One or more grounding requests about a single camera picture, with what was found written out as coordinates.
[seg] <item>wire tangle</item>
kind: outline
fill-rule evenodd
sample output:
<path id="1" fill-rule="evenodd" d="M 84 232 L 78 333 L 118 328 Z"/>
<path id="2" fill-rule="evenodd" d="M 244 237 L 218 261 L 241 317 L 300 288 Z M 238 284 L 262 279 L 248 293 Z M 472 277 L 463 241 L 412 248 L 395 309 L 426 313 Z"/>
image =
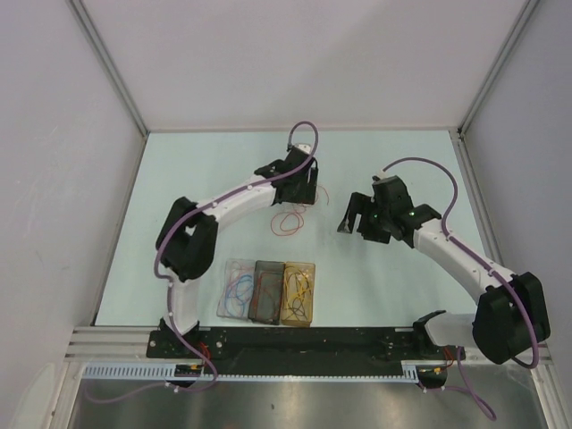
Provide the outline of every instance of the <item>wire tangle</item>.
<path id="1" fill-rule="evenodd" d="M 312 320 L 313 289 L 308 274 L 296 266 L 288 266 L 285 269 L 283 321 L 296 319 L 299 322 L 310 322 Z"/>
<path id="2" fill-rule="evenodd" d="M 317 185 L 317 190 L 322 190 L 326 197 L 325 204 L 330 205 L 330 195 L 322 185 Z M 314 204 L 320 199 L 320 193 L 316 191 Z M 278 212 L 270 221 L 270 229 L 278 237 L 288 237 L 304 228 L 303 214 L 311 207 L 309 204 L 285 205 L 281 212 Z"/>
<path id="3" fill-rule="evenodd" d="M 220 317 L 246 319 L 254 290 L 254 266 L 232 261 L 226 271 L 226 284 L 216 314 Z"/>
<path id="4" fill-rule="evenodd" d="M 282 298 L 282 275 L 262 272 L 252 297 L 250 319 L 261 323 L 276 323 L 280 320 Z"/>

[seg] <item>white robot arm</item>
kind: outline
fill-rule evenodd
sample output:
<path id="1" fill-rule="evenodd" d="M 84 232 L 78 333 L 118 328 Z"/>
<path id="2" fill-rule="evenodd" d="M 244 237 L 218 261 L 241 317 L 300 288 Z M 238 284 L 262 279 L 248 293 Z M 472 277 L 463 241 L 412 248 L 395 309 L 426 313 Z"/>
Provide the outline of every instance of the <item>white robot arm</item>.
<path id="1" fill-rule="evenodd" d="M 393 237 L 405 241 L 439 264 L 477 304 L 475 315 L 436 311 L 416 321 L 414 329 L 437 346 L 477 346 L 496 364 L 536 348 L 537 341 L 550 336 L 543 287 L 536 277 L 515 275 L 479 255 L 449 231 L 446 218 L 430 206 L 413 206 L 399 177 L 383 176 L 374 176 L 372 197 L 351 195 L 338 232 L 352 233 L 361 215 L 357 232 L 365 240 L 387 244 Z"/>
<path id="2" fill-rule="evenodd" d="M 169 327 L 173 319 L 177 330 L 185 334 L 197 325 L 200 277 L 213 262 L 216 238 L 224 228 L 274 204 L 314 204 L 318 174 L 314 152 L 308 145 L 289 144 L 284 160 L 257 169 L 247 181 L 221 196 L 197 203 L 183 197 L 173 203 L 156 242 L 160 263 L 167 269 L 162 277 L 170 279 L 172 307 L 164 317 Z M 288 175 L 296 168 L 297 172 Z M 197 207 L 208 208 L 193 214 Z"/>

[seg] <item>metal frame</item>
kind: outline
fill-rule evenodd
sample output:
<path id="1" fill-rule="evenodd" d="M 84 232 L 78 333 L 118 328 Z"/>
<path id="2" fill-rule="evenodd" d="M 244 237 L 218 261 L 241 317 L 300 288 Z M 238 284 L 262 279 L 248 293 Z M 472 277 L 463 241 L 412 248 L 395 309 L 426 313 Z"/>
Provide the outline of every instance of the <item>metal frame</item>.
<path id="1" fill-rule="evenodd" d="M 114 59 L 109 54 L 107 47 L 105 47 L 105 43 L 97 31 L 96 24 L 89 16 L 88 9 L 83 4 L 83 0 L 66 0 L 66 2 L 70 6 L 71 12 L 80 25 L 88 43 L 91 45 L 96 55 L 97 60 L 103 67 L 105 74 L 107 74 L 107 77 L 117 92 L 117 95 L 127 108 L 135 126 L 141 135 L 146 138 L 149 130 L 143 121 L 143 117 L 141 116 L 137 105 L 135 105 L 135 102 L 133 101 L 133 97 L 127 89 L 127 85 L 125 84 L 122 75 L 117 70 Z"/>
<path id="2" fill-rule="evenodd" d="M 486 210 L 483 195 L 476 180 L 475 171 L 471 165 L 468 156 L 465 139 L 462 134 L 457 131 L 450 132 L 451 142 L 455 149 L 457 161 L 460 166 L 463 180 L 467 185 L 469 201 L 475 214 L 479 233 L 484 240 L 485 253 L 494 260 L 502 264 L 501 252 L 499 251 L 498 242 L 492 230 L 491 219 Z M 550 429 L 572 428 L 572 418 L 568 408 L 568 404 L 564 400 L 564 393 L 560 386 L 559 378 L 556 376 L 556 370 L 550 357 L 550 351 L 544 347 L 541 349 L 541 364 L 531 371 L 534 386 L 538 398 L 543 408 L 544 418 Z"/>
<path id="3" fill-rule="evenodd" d="M 501 253 L 492 230 L 490 217 L 487 213 L 483 195 L 475 177 L 470 157 L 467 153 L 464 135 L 474 120 L 475 115 L 483 105 L 484 100 L 491 91 L 494 82 L 503 70 L 511 53 L 517 46 L 518 41 L 522 38 L 527 24 L 533 18 L 534 12 L 538 9 L 541 1 L 542 0 L 526 1 L 505 42 L 503 43 L 500 52 L 497 54 L 491 69 L 488 71 L 475 99 L 471 103 L 467 114 L 459 125 L 458 130 L 450 131 L 451 141 L 457 155 L 463 180 L 467 185 L 471 207 L 473 208 L 479 232 L 484 240 L 485 253 L 501 264 Z M 86 39 L 93 48 L 98 61 L 104 68 L 112 86 L 129 111 L 135 126 L 138 128 L 141 135 L 146 138 L 148 136 L 149 129 L 145 125 L 139 109 L 131 97 L 129 90 L 127 89 L 127 85 L 119 73 L 113 58 L 109 54 L 103 39 L 97 31 L 96 25 L 91 19 L 83 0 L 66 0 L 66 2 L 70 6 L 73 15 L 76 17 Z M 134 174 L 133 184 L 135 177 L 137 176 L 137 170 Z M 129 198 L 130 194 L 126 198 L 124 212 L 126 212 Z M 118 226 L 118 237 L 121 227 L 121 225 Z M 110 256 L 110 267 L 113 253 L 114 251 L 112 251 Z M 94 307 L 92 316 L 95 314 L 96 310 L 97 307 Z M 50 429 L 66 429 L 68 427 L 72 418 L 73 405 L 79 392 L 81 376 L 89 362 L 137 362 L 139 364 L 151 362 L 151 359 L 147 359 L 145 357 L 145 353 L 147 349 L 148 335 L 153 329 L 153 327 L 76 328 L 71 337 L 71 342 L 64 359 L 59 390 L 55 392 L 53 406 L 50 409 L 49 415 L 46 417 L 46 424 L 44 427 L 49 427 Z M 563 401 L 564 396 L 555 373 L 555 368 L 551 361 L 550 352 L 546 348 L 542 348 L 541 352 L 541 364 L 532 372 L 532 376 L 548 426 L 550 428 L 558 429 L 572 427 L 572 419 L 570 417 L 568 405 Z M 163 362 L 167 364 L 174 361 L 164 360 Z M 191 359 L 185 362 L 192 364 L 198 363 L 199 361 L 197 359 Z M 491 365 L 491 363 L 486 360 L 478 350 L 474 349 L 467 350 L 467 363 L 469 365 Z"/>
<path id="4" fill-rule="evenodd" d="M 499 78 L 499 75 L 507 64 L 510 55 L 522 38 L 528 23 L 533 18 L 534 12 L 538 9 L 538 6 L 543 1 L 544 0 L 526 0 L 525 5 L 520 10 L 520 14 L 518 15 L 517 19 L 512 25 L 512 28 L 509 31 L 509 34 L 507 35 L 507 38 L 502 44 L 499 53 L 492 62 L 492 66 L 487 72 L 483 84 L 477 91 L 476 97 L 473 99 L 473 102 L 465 114 L 463 121 L 461 121 L 461 124 L 458 127 L 461 135 L 464 135 L 468 128 L 471 126 L 473 119 L 475 119 L 475 115 L 483 105 L 486 96 L 489 94 L 492 86 L 494 85 L 494 82 L 496 82 L 496 80 Z"/>

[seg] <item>purple cable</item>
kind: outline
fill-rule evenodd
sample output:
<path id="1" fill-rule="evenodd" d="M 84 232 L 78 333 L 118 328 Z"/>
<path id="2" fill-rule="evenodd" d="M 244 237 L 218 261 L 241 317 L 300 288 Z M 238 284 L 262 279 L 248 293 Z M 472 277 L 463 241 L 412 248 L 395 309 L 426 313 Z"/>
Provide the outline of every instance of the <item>purple cable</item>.
<path id="1" fill-rule="evenodd" d="M 159 279 L 166 279 L 166 280 L 170 280 L 172 281 L 172 277 L 168 274 L 161 274 L 159 273 L 159 265 L 161 264 L 161 257 L 163 256 L 164 250 L 167 247 L 167 244 L 169 243 L 169 241 L 171 240 L 172 236 L 174 235 L 174 233 L 183 225 L 185 224 L 185 222 L 187 222 L 191 217 L 193 217 L 194 215 L 197 215 L 201 212 L 204 212 L 205 210 L 212 208 L 213 204 L 216 203 L 217 205 L 222 203 L 224 200 L 230 198 L 230 197 L 234 197 L 235 195 L 241 193 L 244 190 L 247 190 L 248 187 L 250 187 L 251 189 L 253 189 L 256 186 L 260 186 L 260 185 L 264 185 L 265 183 L 272 183 L 273 181 L 280 181 L 282 179 L 286 179 L 287 177 L 290 177 L 292 174 L 296 174 L 297 172 L 299 172 L 300 170 L 302 170 L 303 168 L 305 168 L 310 162 L 312 162 L 312 158 L 314 157 L 314 154 L 316 152 L 316 150 L 318 149 L 318 129 L 315 127 L 315 125 L 310 122 L 310 121 L 301 121 L 298 122 L 296 125 L 294 125 L 292 127 L 292 129 L 290 130 L 290 135 L 288 136 L 288 145 L 290 146 L 292 143 L 292 136 L 294 134 L 294 131 L 297 129 L 297 127 L 299 127 L 300 125 L 308 125 L 309 127 L 312 128 L 312 130 L 314 131 L 314 145 L 312 146 L 312 150 L 310 151 L 309 155 L 307 156 L 307 158 L 304 160 L 304 162 L 302 164 L 300 164 L 298 167 L 293 168 L 292 170 L 290 170 L 289 172 L 285 172 L 283 174 L 279 174 L 278 176 L 274 176 L 271 177 L 269 179 L 262 179 L 261 181 L 255 181 L 254 183 L 249 183 L 248 185 L 243 185 L 240 186 L 236 189 L 233 189 L 229 192 L 227 192 L 226 194 L 222 195 L 221 197 L 211 201 L 210 203 L 206 203 L 204 206 L 201 207 L 197 207 L 195 210 L 187 213 L 186 215 L 184 215 L 181 219 L 179 219 L 173 226 L 172 228 L 167 232 L 167 234 L 164 236 L 163 241 L 161 242 L 161 246 L 159 246 L 159 249 L 157 250 L 157 255 L 155 257 L 155 263 L 154 263 L 154 272 L 155 272 L 155 276 Z"/>
<path id="2" fill-rule="evenodd" d="M 455 177 L 443 165 L 441 165 L 435 161 L 432 161 L 431 159 L 421 158 L 421 157 L 416 157 L 416 156 L 410 156 L 407 158 L 398 159 L 397 161 L 393 161 L 391 164 L 387 165 L 383 169 L 383 171 L 386 172 L 387 170 L 392 168 L 394 165 L 401 164 L 401 163 L 404 163 L 406 161 L 418 161 L 421 163 L 434 165 L 435 167 L 442 170 L 445 174 L 447 174 L 447 176 L 449 176 L 449 179 L 450 179 L 451 183 L 453 184 L 453 198 L 452 198 L 451 202 L 449 203 L 449 206 L 445 210 L 445 213 L 443 214 L 443 218 L 441 219 L 441 228 L 443 230 L 443 233 L 445 234 L 445 237 L 448 240 L 450 240 L 458 248 L 463 250 L 467 255 L 472 257 L 487 272 L 491 273 L 491 275 L 498 282 L 500 282 L 500 284 L 502 284 L 502 286 L 504 286 L 504 288 L 507 290 L 509 295 L 512 297 L 515 305 L 518 308 L 518 311 L 520 312 L 520 315 L 522 315 L 522 318 L 525 321 L 526 329 L 528 330 L 528 335 L 530 336 L 531 347 L 533 350 L 533 360 L 530 364 L 527 364 L 527 363 L 521 361 L 517 357 L 512 358 L 512 360 L 514 360 L 515 362 L 517 362 L 519 365 L 523 366 L 524 368 L 527 368 L 527 369 L 536 368 L 538 366 L 538 362 L 540 360 L 540 353 L 538 350 L 538 341 L 536 340 L 536 334 L 534 333 L 533 323 L 531 322 L 530 317 L 528 316 L 528 313 L 526 312 L 525 305 L 522 303 L 522 301 L 518 297 L 517 293 L 512 289 L 512 287 L 510 287 L 509 283 L 504 279 L 504 277 L 502 277 L 496 270 L 494 270 L 492 268 L 492 266 L 490 266 L 484 259 L 482 259 L 471 248 L 469 248 L 468 246 L 463 244 L 461 241 L 457 240 L 457 238 L 452 236 L 450 234 L 449 229 L 447 228 L 447 219 L 449 218 L 450 212 L 453 209 L 453 207 L 455 206 L 455 203 L 457 203 L 457 198 L 458 198 L 458 184 L 457 184 L 457 181 L 455 180 Z"/>
<path id="3" fill-rule="evenodd" d="M 187 222 L 192 216 L 197 215 L 201 212 L 204 212 L 205 210 L 207 210 L 208 208 L 213 207 L 213 204 L 216 203 L 217 205 L 222 203 L 224 200 L 233 197 L 241 192 L 243 192 L 244 190 L 247 189 L 253 189 L 256 186 L 260 186 L 260 185 L 264 185 L 265 183 L 271 183 L 273 181 L 279 181 L 282 179 L 286 179 L 287 177 L 290 177 L 292 174 L 296 174 L 297 172 L 301 171 L 302 169 L 304 169 L 309 163 L 312 162 L 312 158 L 314 157 L 314 154 L 316 152 L 316 150 L 318 149 L 318 129 L 315 127 L 315 125 L 310 122 L 310 121 L 301 121 L 298 122 L 296 125 L 294 125 L 292 127 L 292 129 L 290 130 L 290 134 L 288 136 L 288 147 L 290 147 L 291 143 L 292 143 L 292 136 L 294 135 L 294 131 L 300 126 L 300 125 L 308 125 L 310 128 L 312 128 L 312 130 L 314 131 L 314 145 L 312 146 L 312 150 L 310 151 L 309 155 L 307 156 L 307 158 L 304 160 L 304 162 L 302 164 L 300 164 L 298 167 L 293 168 L 292 170 L 290 170 L 289 172 L 285 172 L 283 174 L 279 174 L 278 176 L 274 176 L 271 177 L 269 179 L 262 179 L 261 181 L 255 181 L 253 183 L 250 183 L 248 185 L 243 185 L 240 186 L 236 189 L 233 189 L 229 192 L 227 192 L 226 194 L 222 195 L 221 197 L 211 201 L 210 203 L 205 204 L 204 206 L 201 207 L 197 207 L 195 210 L 187 213 L 186 215 L 184 215 L 181 219 L 179 219 L 173 226 L 172 228 L 166 233 L 163 241 L 161 242 L 161 246 L 159 246 L 159 249 L 157 250 L 157 255 L 155 257 L 155 263 L 154 263 L 154 272 L 155 272 L 155 276 L 159 279 L 167 279 L 169 282 L 174 282 L 174 279 L 168 275 L 168 274 L 161 274 L 159 273 L 159 265 L 161 264 L 161 257 L 163 256 L 164 250 L 167 247 L 167 243 L 169 242 L 169 240 L 172 238 L 172 236 L 174 235 L 174 233 L 183 225 L 185 224 L 185 222 Z M 172 298 L 172 294 L 171 294 L 171 289 L 169 288 L 168 292 L 167 292 L 167 309 L 168 312 L 170 314 L 172 314 L 172 302 L 171 302 L 171 298 Z M 208 389 L 209 387 L 211 387 L 212 385 L 214 385 L 216 383 L 216 379 L 218 378 L 218 372 L 216 371 L 215 366 L 213 365 L 213 363 L 210 361 L 210 359 L 208 359 L 206 356 L 204 356 L 200 351 L 198 351 L 197 349 L 195 349 L 194 347 L 192 347 L 188 342 L 185 341 L 185 339 L 182 337 L 182 334 L 179 332 L 179 330 L 177 329 L 177 326 L 175 325 L 174 322 L 174 317 L 172 315 L 169 316 L 169 320 L 171 322 L 171 327 L 172 327 L 172 331 L 175 333 L 175 335 L 177 336 L 177 338 L 179 339 L 179 341 L 190 351 L 192 351 L 195 355 L 197 355 L 199 358 L 203 359 L 206 364 L 211 368 L 211 370 L 213 371 L 213 380 L 208 383 L 205 386 L 202 386 L 200 388 L 197 389 L 185 389 L 186 391 L 203 391 L 205 389 Z"/>
<path id="4" fill-rule="evenodd" d="M 299 172 L 300 170 L 302 170 L 304 167 L 306 167 L 310 162 L 312 162 L 312 158 L 314 157 L 314 154 L 316 152 L 316 150 L 318 149 L 318 129 L 317 127 L 310 121 L 301 121 L 298 122 L 297 124 L 295 124 L 292 129 L 290 130 L 290 134 L 288 136 L 288 147 L 290 147 L 291 143 L 292 143 L 292 136 L 294 135 L 294 131 L 300 126 L 300 125 L 308 125 L 313 131 L 314 131 L 314 145 L 312 146 L 312 150 L 310 151 L 309 155 L 307 156 L 307 158 L 304 160 L 304 162 L 302 164 L 300 164 L 298 167 L 293 168 L 292 170 L 290 170 L 289 172 L 285 172 L 283 174 L 279 174 L 278 176 L 275 177 L 271 177 L 269 179 L 263 179 L 261 181 L 255 181 L 253 183 L 250 183 L 249 185 L 244 185 L 241 186 L 239 188 L 233 189 L 229 192 L 227 192 L 226 194 L 222 195 L 221 197 L 211 201 L 210 203 L 205 204 L 204 206 L 198 207 L 195 210 L 187 213 L 186 215 L 184 215 L 181 219 L 179 219 L 179 221 L 177 221 L 172 228 L 167 232 L 167 234 L 165 235 L 163 241 L 161 242 L 161 246 L 159 246 L 159 249 L 157 250 L 157 255 L 155 258 L 155 262 L 154 262 L 154 273 L 155 276 L 159 279 L 167 279 L 169 280 L 169 282 L 174 282 L 174 279 L 167 274 L 161 274 L 159 273 L 159 265 L 161 264 L 161 256 L 164 253 L 165 248 L 167 247 L 167 243 L 169 242 L 169 240 L 172 238 L 173 234 L 185 223 L 187 222 L 192 216 L 204 212 L 205 210 L 207 210 L 208 208 L 212 208 L 213 207 L 213 203 L 221 203 L 224 200 L 235 196 L 236 194 L 247 190 L 248 187 L 251 187 L 251 189 L 253 189 L 256 186 L 260 186 L 260 185 L 264 185 L 265 183 L 272 183 L 273 181 L 279 181 L 281 179 L 286 179 L 287 177 L 290 177 L 292 174 L 296 174 L 297 172 Z M 167 290 L 167 312 L 172 314 L 172 288 L 168 288 Z M 210 388 L 211 386 L 213 386 L 216 383 L 216 380 L 218 378 L 218 371 L 216 370 L 215 365 L 213 364 L 213 362 L 211 362 L 211 360 L 209 358 L 207 358 L 205 355 L 203 355 L 200 351 L 198 351 L 197 349 L 195 349 L 193 346 L 191 346 L 182 336 L 181 332 L 177 329 L 177 326 L 175 325 L 175 321 L 174 321 L 174 316 L 170 315 L 169 316 L 169 321 L 171 322 L 171 327 L 172 327 L 172 331 L 174 332 L 175 336 L 177 337 L 177 339 L 190 351 L 192 351 L 198 358 L 203 359 L 203 361 L 211 368 L 211 370 L 213 371 L 213 380 L 211 380 L 209 383 L 205 384 L 204 386 L 200 386 L 198 388 L 192 389 L 192 388 L 185 388 L 185 387 L 180 387 L 180 386 L 176 386 L 175 389 L 177 391 L 188 391 L 188 392 L 193 392 L 193 391 L 205 391 L 206 389 Z M 97 398 L 93 398 L 87 391 L 87 389 L 84 391 L 84 394 L 86 396 L 86 398 L 90 401 L 93 402 L 95 404 L 113 404 L 115 402 L 120 402 L 122 400 L 126 400 L 128 398 L 131 398 L 132 396 L 137 395 L 138 393 L 142 392 L 142 391 L 146 391 L 147 389 L 153 389 L 155 387 L 158 386 L 165 386 L 164 383 L 151 383 L 151 384 L 146 384 L 145 386 L 139 387 L 138 389 L 131 391 L 129 393 L 126 393 L 122 396 L 119 396 L 117 398 L 111 398 L 109 400 L 99 400 Z"/>
<path id="5" fill-rule="evenodd" d="M 146 384 L 144 386 L 139 387 L 138 389 L 135 389 L 134 391 L 130 391 L 129 393 L 125 393 L 124 395 L 118 396 L 116 398 L 111 398 L 109 400 L 100 400 L 98 398 L 94 398 L 93 396 L 91 396 L 91 393 L 89 393 L 87 387 L 84 389 L 83 395 L 86 397 L 86 399 L 89 402 L 93 402 L 94 404 L 97 404 L 97 405 L 106 405 L 106 404 L 114 404 L 116 402 L 121 402 L 122 400 L 127 400 L 127 399 L 141 393 L 142 391 L 146 391 L 148 389 L 154 389 L 155 387 L 159 387 L 159 386 L 165 386 L 165 383 Z"/>
<path id="6" fill-rule="evenodd" d="M 445 213 L 443 214 L 443 217 L 441 219 L 441 229 L 443 230 L 443 233 L 445 234 L 445 237 L 448 240 L 450 240 L 458 248 L 463 250 L 467 255 L 472 257 L 480 266 L 482 266 L 485 270 L 487 270 L 487 272 L 489 272 L 498 282 L 500 282 L 500 284 L 502 284 L 502 286 L 504 286 L 504 288 L 507 290 L 509 295 L 512 297 L 515 305 L 518 308 L 518 311 L 520 312 L 520 315 L 522 315 L 522 318 L 525 321 L 526 329 L 528 330 L 528 334 L 530 335 L 530 341 L 531 341 L 532 350 L 533 350 L 533 360 L 530 364 L 527 364 L 527 363 L 521 361 L 517 357 L 512 358 L 512 360 L 514 360 L 517 364 L 523 366 L 524 368 L 528 368 L 528 369 L 536 368 L 538 366 L 538 361 L 540 360 L 540 354 L 539 354 L 539 350 L 538 350 L 538 341 L 536 340 L 536 334 L 534 333 L 534 327 L 533 327 L 533 324 L 530 320 L 530 317 L 528 316 L 528 313 L 526 312 L 524 304 L 522 303 L 522 301 L 518 297 L 517 293 L 512 289 L 512 287 L 510 287 L 509 283 L 504 279 L 504 277 L 502 277 L 496 270 L 494 270 L 492 268 L 492 266 L 490 266 L 484 259 L 482 259 L 471 248 L 469 248 L 468 246 L 463 244 L 461 241 L 457 240 L 454 236 L 452 236 L 450 234 L 449 229 L 447 228 L 447 219 L 449 218 L 450 212 L 453 209 L 453 207 L 455 206 L 455 204 L 457 203 L 457 199 L 458 199 L 458 184 L 457 184 L 457 181 L 455 180 L 455 177 L 444 165 L 439 164 L 439 163 L 437 163 L 431 159 L 417 157 L 417 156 L 409 156 L 409 157 L 405 157 L 405 158 L 401 158 L 401 159 L 398 159 L 396 161 L 393 161 L 392 163 L 387 165 L 383 169 L 383 171 L 387 172 L 394 165 L 401 164 L 401 163 L 404 163 L 407 161 L 418 161 L 420 163 L 426 163 L 426 164 L 433 165 L 433 166 L 439 168 L 441 171 L 443 171 L 449 177 L 449 179 L 453 185 L 453 198 L 451 199 L 451 202 L 449 203 L 449 206 L 445 210 Z M 451 386 L 451 387 L 445 387 L 445 390 L 461 391 L 464 393 L 469 393 L 471 395 L 471 397 L 473 398 L 473 400 L 475 401 L 476 405 L 481 409 L 481 411 L 483 411 L 483 413 L 487 416 L 487 418 L 489 418 L 492 421 L 495 421 L 497 419 L 497 417 L 496 417 L 496 414 L 494 413 L 494 411 L 492 410 L 491 406 L 489 404 L 487 404 L 481 397 L 479 397 L 476 394 L 475 390 L 473 389 L 473 385 L 468 380 L 468 377 L 465 374 L 463 367 L 461 365 L 460 353 L 461 353 L 461 348 L 458 348 L 457 349 L 458 370 L 459 370 L 459 372 L 461 374 L 461 378 L 463 379 L 463 382 L 465 382 L 465 385 L 467 388 L 465 389 L 462 387 Z"/>

